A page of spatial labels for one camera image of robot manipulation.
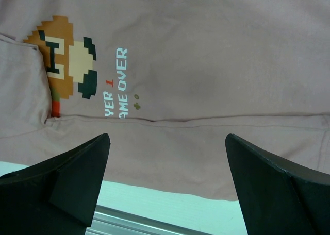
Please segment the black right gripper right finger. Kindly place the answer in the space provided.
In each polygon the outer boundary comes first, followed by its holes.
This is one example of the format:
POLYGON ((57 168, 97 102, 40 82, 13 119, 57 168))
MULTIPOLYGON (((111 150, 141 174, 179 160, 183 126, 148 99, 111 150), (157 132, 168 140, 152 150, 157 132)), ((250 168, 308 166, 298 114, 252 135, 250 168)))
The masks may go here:
POLYGON ((234 134, 225 147, 248 234, 329 234, 329 174, 234 134))

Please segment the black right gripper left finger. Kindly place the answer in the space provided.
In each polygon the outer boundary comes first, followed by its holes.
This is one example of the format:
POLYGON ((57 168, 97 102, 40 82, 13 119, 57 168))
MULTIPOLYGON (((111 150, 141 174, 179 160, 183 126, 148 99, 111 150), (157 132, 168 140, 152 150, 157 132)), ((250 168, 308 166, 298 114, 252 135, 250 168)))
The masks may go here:
POLYGON ((1 234, 85 234, 110 151, 101 134, 25 169, 1 176, 1 234))

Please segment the dusty pink printed t-shirt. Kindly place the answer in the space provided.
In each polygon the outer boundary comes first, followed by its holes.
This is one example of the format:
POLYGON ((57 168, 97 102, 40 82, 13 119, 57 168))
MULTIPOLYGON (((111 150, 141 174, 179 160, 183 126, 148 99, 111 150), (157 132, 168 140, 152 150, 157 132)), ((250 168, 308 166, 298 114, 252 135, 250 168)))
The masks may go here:
POLYGON ((1 0, 1 160, 102 134, 107 181, 234 200, 234 133, 329 172, 329 0, 1 0))

